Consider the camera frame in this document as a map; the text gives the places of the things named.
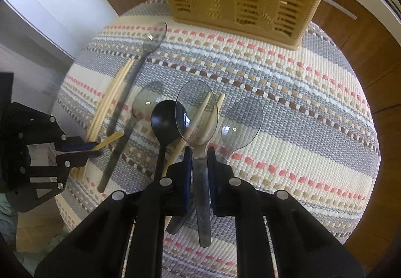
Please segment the light green sleeve forearm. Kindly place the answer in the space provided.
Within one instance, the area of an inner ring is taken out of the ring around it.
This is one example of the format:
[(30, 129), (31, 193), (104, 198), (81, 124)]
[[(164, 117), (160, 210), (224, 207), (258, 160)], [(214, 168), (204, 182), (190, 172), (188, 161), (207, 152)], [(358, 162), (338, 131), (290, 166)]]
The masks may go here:
[(6, 195), (0, 195), (0, 231), (12, 251), (16, 251), (16, 233), (18, 212), (7, 201)]

